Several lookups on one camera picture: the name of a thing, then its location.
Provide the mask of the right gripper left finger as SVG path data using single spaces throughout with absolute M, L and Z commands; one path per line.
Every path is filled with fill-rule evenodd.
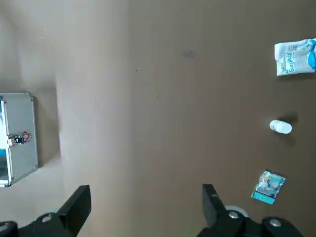
M 2 237 L 76 237 L 91 213 L 89 185 L 79 186 L 56 213 L 45 213 L 24 227 L 0 223 Z

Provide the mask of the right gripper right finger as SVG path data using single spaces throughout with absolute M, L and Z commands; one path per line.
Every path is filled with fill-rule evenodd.
M 207 227 L 198 237 L 301 237 L 289 221 L 266 217 L 261 223 L 245 217 L 237 210 L 227 210 L 211 184 L 202 185 L 202 209 Z

